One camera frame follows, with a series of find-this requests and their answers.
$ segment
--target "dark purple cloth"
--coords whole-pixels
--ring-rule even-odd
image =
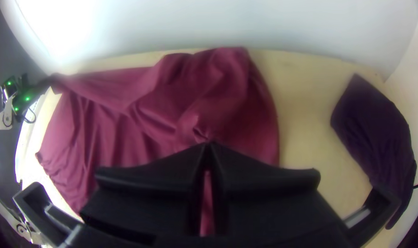
[[[278,164],[273,100],[245,49],[51,80],[62,97],[36,157],[75,212],[96,189],[97,166],[142,165],[206,141]],[[212,229],[210,197],[207,179],[202,234]]]
[[[371,184],[386,186],[401,199],[387,223],[390,229],[410,202],[416,175],[408,123],[393,102],[354,75],[333,111],[331,126]]]

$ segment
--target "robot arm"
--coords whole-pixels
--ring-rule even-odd
[[[13,126],[13,99],[15,95],[11,96],[7,102],[4,110],[0,112],[0,130],[9,130]]]

